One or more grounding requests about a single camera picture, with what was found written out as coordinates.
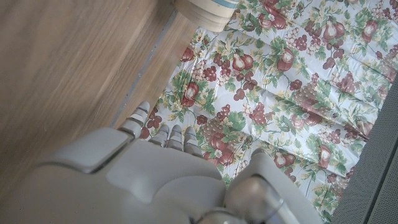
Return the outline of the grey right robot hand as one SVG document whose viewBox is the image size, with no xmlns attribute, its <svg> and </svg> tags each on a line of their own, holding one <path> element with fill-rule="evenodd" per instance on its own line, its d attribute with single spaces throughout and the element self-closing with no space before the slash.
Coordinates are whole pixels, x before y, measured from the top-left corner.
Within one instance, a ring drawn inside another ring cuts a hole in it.
<svg viewBox="0 0 398 224">
<path fill-rule="evenodd" d="M 165 125 L 141 139 L 149 108 L 142 102 L 118 129 L 97 129 L 43 157 L 1 202 L 1 222 L 321 222 L 263 149 L 226 185 L 193 128 Z"/>
</svg>

